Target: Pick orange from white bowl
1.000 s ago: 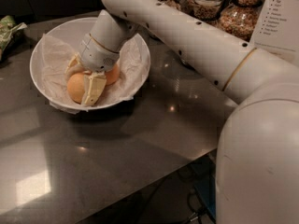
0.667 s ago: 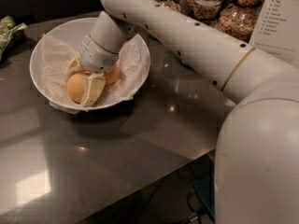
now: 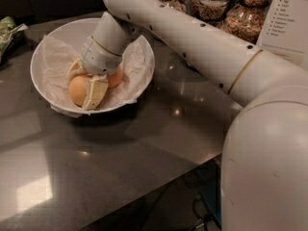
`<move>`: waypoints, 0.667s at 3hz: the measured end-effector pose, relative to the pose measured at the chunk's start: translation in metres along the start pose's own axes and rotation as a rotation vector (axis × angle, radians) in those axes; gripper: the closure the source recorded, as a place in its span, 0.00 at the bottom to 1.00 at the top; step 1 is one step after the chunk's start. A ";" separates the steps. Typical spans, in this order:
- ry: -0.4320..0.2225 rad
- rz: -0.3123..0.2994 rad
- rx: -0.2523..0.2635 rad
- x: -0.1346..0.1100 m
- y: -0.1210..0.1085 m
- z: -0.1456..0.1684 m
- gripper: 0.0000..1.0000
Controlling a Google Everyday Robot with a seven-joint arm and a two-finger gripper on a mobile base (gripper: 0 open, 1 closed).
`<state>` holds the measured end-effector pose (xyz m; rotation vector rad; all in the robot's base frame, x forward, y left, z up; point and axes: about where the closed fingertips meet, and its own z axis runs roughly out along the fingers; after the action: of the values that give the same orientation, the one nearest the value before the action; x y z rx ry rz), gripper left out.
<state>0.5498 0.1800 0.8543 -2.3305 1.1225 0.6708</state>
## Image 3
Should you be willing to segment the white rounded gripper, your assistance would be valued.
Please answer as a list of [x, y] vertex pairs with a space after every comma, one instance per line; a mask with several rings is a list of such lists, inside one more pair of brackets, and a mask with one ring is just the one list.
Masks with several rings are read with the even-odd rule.
[[97, 74], [86, 79], [86, 98], [83, 109], [96, 109], [103, 100], [109, 86], [106, 75], [114, 74], [122, 62], [122, 57], [108, 52], [92, 37], [87, 37], [81, 48], [81, 59], [76, 58], [66, 73], [69, 84], [79, 75]]

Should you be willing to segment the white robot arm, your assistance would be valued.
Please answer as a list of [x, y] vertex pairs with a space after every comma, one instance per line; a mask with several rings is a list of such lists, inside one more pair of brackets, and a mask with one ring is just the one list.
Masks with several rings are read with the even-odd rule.
[[307, 71], [159, 0], [103, 1], [87, 72], [114, 72], [144, 28], [242, 105], [222, 152], [222, 231], [308, 231]]

